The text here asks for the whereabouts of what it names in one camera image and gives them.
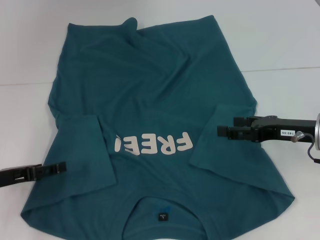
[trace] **neckline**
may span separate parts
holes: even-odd
[[[134,210],[137,203],[143,199],[143,198],[160,198],[165,199],[169,201],[174,201],[182,206],[184,206],[186,209],[188,209],[190,212],[192,212],[198,220],[201,222],[207,240],[220,240],[222,239],[217,226],[215,224],[215,221],[212,216],[210,216],[202,207],[197,204],[191,196],[172,188],[162,188],[162,187],[150,187],[150,188],[143,188],[143,189],[136,189],[134,192],[132,192],[125,201],[123,201],[122,206],[118,209],[118,212],[115,213],[115,217],[111,223],[109,238],[112,240],[123,240],[123,233],[126,227],[126,223],[130,217],[130,214]],[[168,233],[174,233],[172,226],[168,227]],[[158,235],[154,235],[152,231],[146,231],[146,234],[150,234],[146,239],[156,239]],[[178,239],[188,239],[186,238],[186,232],[181,231],[180,229],[176,230],[176,233],[180,233],[181,236],[175,234],[172,236]]]

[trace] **label sticker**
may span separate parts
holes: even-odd
[[[159,218],[158,220],[160,222],[168,221],[169,220],[169,214],[167,212],[161,212],[159,213]]]
[[[296,134],[296,131],[294,131],[294,130],[281,130],[280,134],[281,134],[281,136],[292,137],[293,135]]]

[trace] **shirt sleeve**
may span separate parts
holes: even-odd
[[[217,126],[231,126],[233,117],[254,114],[254,107],[218,104],[189,160],[225,179],[221,187],[237,186],[215,211],[223,239],[234,239],[277,218],[295,199],[260,143],[217,136]]]
[[[44,165],[65,161],[67,172],[37,181],[21,213],[30,226],[51,234],[54,232],[45,229],[46,221],[51,221],[50,217],[41,217],[44,211],[39,209],[51,209],[54,213],[59,210],[58,203],[61,201],[116,184],[97,117],[60,116],[57,123],[58,132]]]

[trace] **robotic arm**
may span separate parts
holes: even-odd
[[[320,114],[316,120],[281,119],[277,116],[234,117],[233,127],[218,126],[217,135],[230,140],[249,140],[255,143],[267,140],[311,143],[307,153],[315,163],[320,164],[320,159],[313,158],[310,154],[314,145],[320,150]]]

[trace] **clothing tag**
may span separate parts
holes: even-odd
[[[159,213],[159,219],[160,222],[168,221],[169,220],[169,213],[161,212]]]

